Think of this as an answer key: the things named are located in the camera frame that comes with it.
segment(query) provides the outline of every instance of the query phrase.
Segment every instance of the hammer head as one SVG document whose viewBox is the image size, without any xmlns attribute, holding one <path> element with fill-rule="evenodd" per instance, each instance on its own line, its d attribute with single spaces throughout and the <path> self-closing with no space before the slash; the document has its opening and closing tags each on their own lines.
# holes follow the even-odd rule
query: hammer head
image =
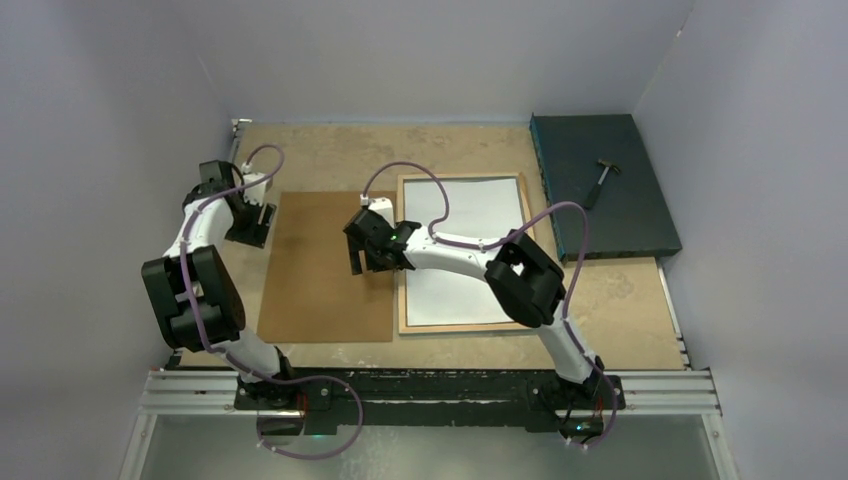
<svg viewBox="0 0 848 480">
<path fill-rule="evenodd" d="M 604 159 L 602 159 L 602 158 L 599 158 L 599 159 L 598 159 L 598 165 L 600 165 L 600 166 L 601 166 L 601 167 L 603 167 L 603 168 L 609 168 L 610 170 L 612 170 L 613 172 L 615 172 L 615 173 L 616 173 L 616 175 L 620 175 L 620 174 L 621 174 L 621 169 L 620 169 L 620 168 L 618 168 L 618 165 L 616 165 L 616 164 L 614 164 L 614 163 L 612 163 L 612 162 L 608 162 L 608 161 L 606 161 L 606 160 L 604 160 Z"/>
</svg>

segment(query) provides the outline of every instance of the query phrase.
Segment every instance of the beige table surface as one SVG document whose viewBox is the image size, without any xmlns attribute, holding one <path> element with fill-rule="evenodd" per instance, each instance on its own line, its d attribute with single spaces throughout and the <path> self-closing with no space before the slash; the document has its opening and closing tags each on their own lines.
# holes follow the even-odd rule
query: beige table surface
<svg viewBox="0 0 848 480">
<path fill-rule="evenodd" d="M 261 143 L 274 142 L 286 151 L 286 164 L 274 178 L 267 201 L 281 191 L 357 191 L 375 169 L 393 160 L 418 162 L 435 173 L 522 172 L 527 179 L 531 211 L 547 204 L 528 128 L 501 126 L 336 126 L 251 125 L 237 155 L 241 164 Z M 268 171 L 273 152 L 255 160 Z M 375 190 L 396 190 L 397 175 L 417 173 L 397 167 L 385 172 Z M 351 211 L 358 205 L 351 205 Z M 278 215 L 285 215 L 282 205 Z M 536 224 L 545 251 L 556 252 L 550 221 Z M 247 323 L 256 328 L 271 241 L 259 250 L 227 242 L 222 256 L 244 301 Z M 567 267 L 566 283 L 571 278 Z M 578 325 L 607 368 L 683 368 L 677 337 L 654 259 L 587 261 L 572 299 Z M 292 322 L 309 321 L 292 318 Z M 373 366 L 444 368 L 552 368 L 535 335 L 487 334 L 399 337 L 392 342 L 280 344 L 297 366 Z M 186 352 L 182 365 L 220 365 L 206 353 Z"/>
</svg>

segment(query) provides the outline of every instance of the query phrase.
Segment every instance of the white board surface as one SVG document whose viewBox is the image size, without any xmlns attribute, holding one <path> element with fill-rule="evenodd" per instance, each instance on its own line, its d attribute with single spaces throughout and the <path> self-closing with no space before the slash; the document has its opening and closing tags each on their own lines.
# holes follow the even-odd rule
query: white board surface
<svg viewBox="0 0 848 480">
<path fill-rule="evenodd" d="M 436 232 L 475 238 L 503 237 L 524 223 L 517 177 L 444 179 L 451 205 Z M 429 179 L 404 182 L 404 219 L 427 225 L 444 213 Z M 410 327 L 509 323 L 488 285 L 439 270 L 406 272 L 406 323 Z"/>
</svg>

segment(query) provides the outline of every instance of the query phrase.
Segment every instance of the brown mat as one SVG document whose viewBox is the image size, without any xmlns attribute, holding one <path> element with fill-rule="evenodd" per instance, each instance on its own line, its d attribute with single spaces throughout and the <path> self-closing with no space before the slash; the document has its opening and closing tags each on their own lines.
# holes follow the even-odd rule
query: brown mat
<svg viewBox="0 0 848 480">
<path fill-rule="evenodd" d="M 394 192 L 371 195 L 395 201 Z M 342 228 L 359 192 L 285 192 L 277 205 L 259 336 L 270 343 L 392 341 L 393 273 L 350 273 Z"/>
</svg>

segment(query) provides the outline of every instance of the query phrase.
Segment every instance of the wood-framed whiteboard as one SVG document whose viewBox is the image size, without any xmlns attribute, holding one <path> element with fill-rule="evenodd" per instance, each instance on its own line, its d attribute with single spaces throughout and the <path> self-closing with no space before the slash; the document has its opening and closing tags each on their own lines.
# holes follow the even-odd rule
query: wood-framed whiteboard
<svg viewBox="0 0 848 480">
<path fill-rule="evenodd" d="M 436 231 L 502 237 L 531 218 L 527 185 L 520 173 L 437 175 L 451 201 L 451 216 Z M 444 212 L 438 187 L 424 174 L 399 175 L 397 220 L 429 223 Z M 535 239 L 533 228 L 527 234 Z M 526 330 L 498 305 L 485 283 L 433 270 L 398 276 L 398 333 L 433 334 Z"/>
</svg>

